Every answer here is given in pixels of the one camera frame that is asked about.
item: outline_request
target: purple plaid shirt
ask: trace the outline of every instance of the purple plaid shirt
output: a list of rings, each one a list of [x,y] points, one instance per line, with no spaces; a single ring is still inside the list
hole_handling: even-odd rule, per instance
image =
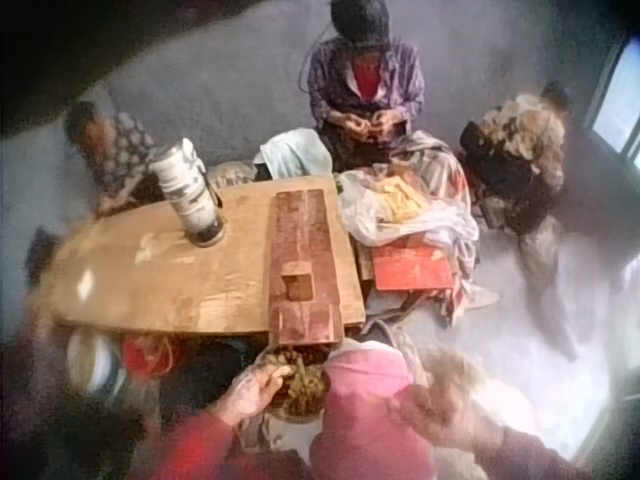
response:
[[[360,95],[351,58],[349,44],[333,38],[318,46],[309,69],[311,114],[338,172],[386,161],[397,140],[411,133],[411,122],[420,114],[423,103],[424,78],[415,47],[398,39],[391,42],[382,59],[378,92],[371,101]],[[404,122],[398,125],[395,138],[385,144],[354,142],[341,128],[326,122],[331,110],[370,119],[377,111],[392,108],[402,113]]]

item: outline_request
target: plaid shirt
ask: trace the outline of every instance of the plaid shirt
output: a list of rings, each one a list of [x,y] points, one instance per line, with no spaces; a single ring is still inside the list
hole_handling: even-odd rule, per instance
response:
[[[126,113],[116,115],[110,124],[113,141],[100,161],[89,162],[89,168],[101,192],[115,197],[128,180],[149,174],[155,144],[142,124]]]
[[[423,104],[424,78],[415,47],[394,39],[383,56],[380,85],[371,101],[365,100],[351,67],[349,44],[334,38],[322,42],[311,57],[308,78],[311,114],[334,160],[334,170],[343,171],[366,165],[358,159],[357,144],[341,128],[326,122],[329,112],[353,113],[370,119],[379,110],[397,109],[404,122],[396,129],[388,144],[374,148],[386,154],[405,134],[411,133],[411,122],[420,114]]]

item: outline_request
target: thermos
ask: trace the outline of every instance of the thermos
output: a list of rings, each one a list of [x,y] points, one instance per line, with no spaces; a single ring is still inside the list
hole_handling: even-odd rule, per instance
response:
[[[208,247],[219,241],[224,236],[224,223],[217,207],[222,205],[193,143],[183,138],[173,147],[159,151],[151,168],[191,243]]]

